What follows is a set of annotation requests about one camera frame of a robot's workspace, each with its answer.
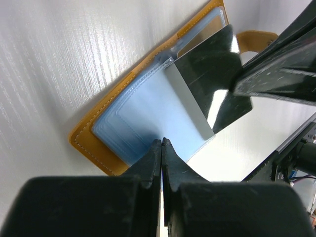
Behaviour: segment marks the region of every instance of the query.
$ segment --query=leather strap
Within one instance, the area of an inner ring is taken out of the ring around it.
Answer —
[[[260,53],[277,38],[277,34],[266,31],[243,31],[237,34],[240,53]]]

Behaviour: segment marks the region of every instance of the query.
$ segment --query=wire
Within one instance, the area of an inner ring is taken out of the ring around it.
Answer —
[[[316,178],[315,177],[311,177],[311,176],[301,176],[301,177],[289,178],[289,180],[294,180],[294,181],[301,180],[301,179],[316,179]]]

